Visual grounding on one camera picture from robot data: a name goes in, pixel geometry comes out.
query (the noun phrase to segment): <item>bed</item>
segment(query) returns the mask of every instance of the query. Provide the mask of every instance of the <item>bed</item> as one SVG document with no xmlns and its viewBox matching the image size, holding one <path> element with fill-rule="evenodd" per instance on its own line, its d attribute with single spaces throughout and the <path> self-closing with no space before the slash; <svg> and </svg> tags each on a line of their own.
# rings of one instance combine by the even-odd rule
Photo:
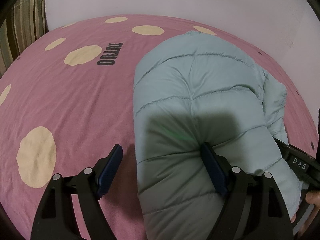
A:
<svg viewBox="0 0 320 240">
<path fill-rule="evenodd" d="M 0 79 L 0 202 L 26 239 L 52 174 L 78 174 L 116 143 L 124 149 L 123 161 L 99 203 L 117 239 L 146 239 L 137 198 L 135 66 L 162 41 L 192 30 L 231 42 L 286 86 L 289 142 L 315 156 L 316 127 L 302 97 L 280 65 L 257 47 L 173 17 L 116 15 L 70 23 L 34 42 Z M 74 196 L 73 201 L 81 235 L 90 239 Z"/>
</svg>

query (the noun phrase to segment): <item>blue gripper pad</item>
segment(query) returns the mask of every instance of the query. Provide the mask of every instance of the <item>blue gripper pad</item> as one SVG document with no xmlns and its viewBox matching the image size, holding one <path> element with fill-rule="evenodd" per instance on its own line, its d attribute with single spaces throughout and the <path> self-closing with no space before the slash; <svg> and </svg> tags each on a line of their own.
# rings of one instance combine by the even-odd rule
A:
<svg viewBox="0 0 320 240">
<path fill-rule="evenodd" d="M 120 145 L 117 145 L 110 154 L 111 156 L 109 158 L 109 161 L 107 162 L 98 178 L 98 190 L 96 192 L 96 196 L 98 199 L 102 198 L 102 196 L 107 194 L 109 191 L 111 183 L 122 161 L 122 147 Z"/>
<path fill-rule="evenodd" d="M 209 147 L 210 146 L 208 146 L 206 143 L 203 143 L 200 148 L 200 155 L 216 192 L 225 197 L 228 193 L 228 176 L 224 173 L 223 169 L 216 160 L 216 158 L 219 157 L 214 153 L 212 148 L 210 147 L 210 149 Z"/>
</svg>

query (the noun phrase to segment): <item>wall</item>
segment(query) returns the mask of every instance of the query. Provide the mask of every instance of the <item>wall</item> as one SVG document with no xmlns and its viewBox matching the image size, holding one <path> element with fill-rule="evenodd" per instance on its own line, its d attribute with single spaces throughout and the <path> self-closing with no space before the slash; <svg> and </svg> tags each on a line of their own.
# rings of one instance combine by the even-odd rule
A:
<svg viewBox="0 0 320 240">
<path fill-rule="evenodd" d="M 271 55 L 315 123 L 320 107 L 320 23 L 306 0 L 46 0 L 49 29 L 115 14 L 179 17 L 227 31 Z"/>
</svg>

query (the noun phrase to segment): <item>striped curtain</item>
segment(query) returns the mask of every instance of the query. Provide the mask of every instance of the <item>striped curtain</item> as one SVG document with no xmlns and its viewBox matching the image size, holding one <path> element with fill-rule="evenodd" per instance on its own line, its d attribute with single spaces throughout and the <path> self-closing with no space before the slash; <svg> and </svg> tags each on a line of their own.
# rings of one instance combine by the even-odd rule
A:
<svg viewBox="0 0 320 240">
<path fill-rule="evenodd" d="M 48 32 L 45 0 L 17 0 L 0 28 L 0 78 L 12 62 Z"/>
</svg>

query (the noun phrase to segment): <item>beige circle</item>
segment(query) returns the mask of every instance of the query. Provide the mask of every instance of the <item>beige circle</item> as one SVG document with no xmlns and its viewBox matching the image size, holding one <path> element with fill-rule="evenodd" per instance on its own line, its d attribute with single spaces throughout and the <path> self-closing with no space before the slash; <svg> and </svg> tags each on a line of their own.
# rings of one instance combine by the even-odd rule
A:
<svg viewBox="0 0 320 240">
<path fill-rule="evenodd" d="M 43 126 L 31 130 L 20 142 L 17 153 L 18 171 L 29 187 L 43 187 L 51 178 L 57 149 L 52 133 Z"/>
<path fill-rule="evenodd" d="M 207 33 L 207 34 L 211 34 L 211 35 L 217 35 L 216 33 L 214 33 L 213 31 L 206 29 L 204 27 L 200 27 L 200 26 L 193 26 L 197 31 L 200 31 L 202 33 Z"/>
<path fill-rule="evenodd" d="M 132 31 L 134 33 L 138 33 L 141 35 L 161 35 L 164 33 L 164 30 L 161 29 L 158 26 L 152 26 L 152 25 L 142 25 L 142 26 L 136 26 L 132 28 Z"/>
<path fill-rule="evenodd" d="M 70 52 L 64 59 L 64 63 L 70 66 L 84 64 L 97 57 L 101 51 L 102 48 L 98 45 L 84 46 Z"/>
<path fill-rule="evenodd" d="M 69 24 L 67 24 L 67 25 L 64 25 L 64 26 L 63 26 L 63 27 L 61 27 L 61 28 L 63 29 L 63 28 L 65 28 L 65 27 L 68 27 L 68 26 L 73 25 L 73 24 L 75 24 L 75 23 L 77 23 L 77 22 L 69 23 Z"/>
<path fill-rule="evenodd" d="M 127 17 L 114 17 L 114 18 L 110 18 L 110 19 L 106 20 L 105 23 L 124 22 L 124 21 L 126 21 L 127 19 L 128 19 Z"/>
<path fill-rule="evenodd" d="M 54 47 L 56 47 L 56 46 L 58 46 L 59 44 L 63 43 L 65 40 L 66 40 L 66 38 L 57 39 L 56 41 L 51 42 L 48 46 L 46 46 L 44 50 L 53 49 Z"/>
<path fill-rule="evenodd" d="M 6 88 L 2 91 L 2 93 L 0 95 L 0 106 L 2 105 L 4 100 L 6 99 L 10 89 L 11 89 L 11 85 L 7 85 Z"/>
</svg>

